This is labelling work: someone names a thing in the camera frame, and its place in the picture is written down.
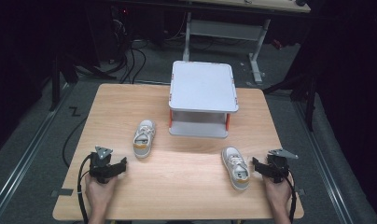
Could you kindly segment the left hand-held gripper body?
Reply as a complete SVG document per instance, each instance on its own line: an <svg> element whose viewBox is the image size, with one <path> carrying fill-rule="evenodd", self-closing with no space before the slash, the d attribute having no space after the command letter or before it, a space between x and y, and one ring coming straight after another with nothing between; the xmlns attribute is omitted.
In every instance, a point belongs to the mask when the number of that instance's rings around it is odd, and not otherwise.
<svg viewBox="0 0 377 224"><path fill-rule="evenodd" d="M110 164L112 152L112 149L96 146L95 151L91 153L90 176L95 177L101 184L107 184L116 176Z"/></svg>

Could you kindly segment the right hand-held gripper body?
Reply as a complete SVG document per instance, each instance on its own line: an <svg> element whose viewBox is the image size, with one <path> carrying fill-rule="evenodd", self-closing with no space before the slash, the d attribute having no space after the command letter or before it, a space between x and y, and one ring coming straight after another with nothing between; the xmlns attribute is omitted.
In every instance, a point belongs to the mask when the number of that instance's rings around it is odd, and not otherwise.
<svg viewBox="0 0 377 224"><path fill-rule="evenodd" d="M269 154L267 155L267 162L269 163L272 169L271 178L273 179L273 182L282 182L283 179L287 177L289 173L289 166L287 164L287 160L297 160L298 158L298 155L293 154L283 148L270 150Z"/></svg>

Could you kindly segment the small beige sneaker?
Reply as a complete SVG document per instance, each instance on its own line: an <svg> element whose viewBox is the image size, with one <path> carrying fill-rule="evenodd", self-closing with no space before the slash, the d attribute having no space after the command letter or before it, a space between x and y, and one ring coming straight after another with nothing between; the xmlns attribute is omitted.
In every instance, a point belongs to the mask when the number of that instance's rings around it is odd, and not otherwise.
<svg viewBox="0 0 377 224"><path fill-rule="evenodd" d="M250 173L242 154L235 147L226 147L221 152L223 163L229 173L230 182L237 190L245 190L249 186Z"/></svg>
<svg viewBox="0 0 377 224"><path fill-rule="evenodd" d="M137 158L146 158L152 148L156 125L150 119L142 120L133 137L133 152Z"/></svg>

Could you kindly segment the white rack with orange legs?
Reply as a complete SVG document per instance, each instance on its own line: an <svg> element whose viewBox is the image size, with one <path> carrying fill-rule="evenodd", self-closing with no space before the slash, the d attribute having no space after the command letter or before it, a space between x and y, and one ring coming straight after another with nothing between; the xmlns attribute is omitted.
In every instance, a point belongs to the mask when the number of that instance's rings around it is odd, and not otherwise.
<svg viewBox="0 0 377 224"><path fill-rule="evenodd" d="M231 66L176 61L169 93L172 135L226 138L239 110Z"/></svg>

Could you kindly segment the person's right hand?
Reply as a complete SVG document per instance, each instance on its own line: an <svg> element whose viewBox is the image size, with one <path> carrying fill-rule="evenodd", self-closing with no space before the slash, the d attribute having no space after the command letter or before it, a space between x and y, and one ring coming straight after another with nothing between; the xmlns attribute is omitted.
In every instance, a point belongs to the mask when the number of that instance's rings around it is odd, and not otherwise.
<svg viewBox="0 0 377 224"><path fill-rule="evenodd" d="M274 217L287 217L287 203L291 197L291 187L286 180L274 183L270 177L263 177L266 197Z"/></svg>

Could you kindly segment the person's left hand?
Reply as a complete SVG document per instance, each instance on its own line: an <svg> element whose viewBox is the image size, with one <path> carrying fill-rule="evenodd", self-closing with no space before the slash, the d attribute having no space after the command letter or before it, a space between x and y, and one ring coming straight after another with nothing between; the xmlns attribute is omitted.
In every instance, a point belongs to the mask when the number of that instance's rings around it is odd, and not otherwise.
<svg viewBox="0 0 377 224"><path fill-rule="evenodd" d="M86 175L86 196L91 206L91 218L104 217L111 203L118 178L109 179L106 184L100 184L97 179Z"/></svg>

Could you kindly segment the black metal stand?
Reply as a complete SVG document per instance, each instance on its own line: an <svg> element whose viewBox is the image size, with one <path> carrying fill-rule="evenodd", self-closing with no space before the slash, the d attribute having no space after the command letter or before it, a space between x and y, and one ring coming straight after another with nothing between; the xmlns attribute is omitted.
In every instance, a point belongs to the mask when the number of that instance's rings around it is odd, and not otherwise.
<svg viewBox="0 0 377 224"><path fill-rule="evenodd" d="M290 99L293 102L304 102L304 122L306 127L313 130L313 114L314 114L314 100L316 91L316 76L311 74L300 74L298 76L289 77L285 80L270 86L263 90L264 94L281 90L291 89Z"/></svg>
<svg viewBox="0 0 377 224"><path fill-rule="evenodd" d="M107 72L97 69L95 66L80 60L78 57L75 57L72 54L57 55L52 61L52 98L50 111L54 111L62 100L61 77L64 77L67 84L76 84L78 82L78 74L76 72L77 65L83 67L99 78L115 79L115 77L108 75Z"/></svg>

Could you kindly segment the metal floor rail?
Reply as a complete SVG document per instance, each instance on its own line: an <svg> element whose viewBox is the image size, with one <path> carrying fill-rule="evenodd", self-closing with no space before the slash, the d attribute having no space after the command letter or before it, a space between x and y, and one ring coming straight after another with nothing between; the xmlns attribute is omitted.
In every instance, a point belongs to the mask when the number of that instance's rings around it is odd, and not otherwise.
<svg viewBox="0 0 377 224"><path fill-rule="evenodd" d="M346 203L342 197L340 188L337 186L337 183L332 175L328 164L324 158L324 155L321 151L321 147L314 135L310 131L306 124L304 109L302 108L301 103L293 102L293 107L300 119L300 123L303 126L305 134L310 141L311 149L314 154L315 165L319 170L319 174L322 177L322 181L325 185L325 188L328 193L328 197L331 200L331 203L334 207L334 210L339 218L341 224L353 224L352 217L347 209Z"/></svg>
<svg viewBox="0 0 377 224"><path fill-rule="evenodd" d="M61 108L61 104L69 96L74 87L75 84L65 83L63 85L60 101L56 105L54 105L51 110L48 111L48 114L42 120L31 142L28 144L25 151L21 155L20 160L7 176L7 180L5 181L4 186L0 189L0 216L2 216L2 214L4 213L9 201L11 200L16 189L27 173L27 170L31 166L31 163L33 162L41 144L44 141L45 135L49 131L50 125L54 121L55 116Z"/></svg>

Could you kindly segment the wooden desk with white frame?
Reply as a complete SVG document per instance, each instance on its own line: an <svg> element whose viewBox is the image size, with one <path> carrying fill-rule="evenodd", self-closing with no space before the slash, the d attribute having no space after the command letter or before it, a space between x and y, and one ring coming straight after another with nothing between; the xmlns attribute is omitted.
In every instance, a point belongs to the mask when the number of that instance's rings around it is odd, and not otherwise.
<svg viewBox="0 0 377 224"><path fill-rule="evenodd" d="M258 9L262 12L286 12L300 15L308 14L311 8L307 0L183 0L189 7L224 7L225 9ZM190 37L192 35L220 37L236 40L254 41L256 46L248 54L252 75L256 84L263 82L263 74L258 69L258 55L268 32L271 19L266 18L261 25L239 24L233 21L209 21L193 19L187 13L185 48L183 60L190 57Z"/></svg>

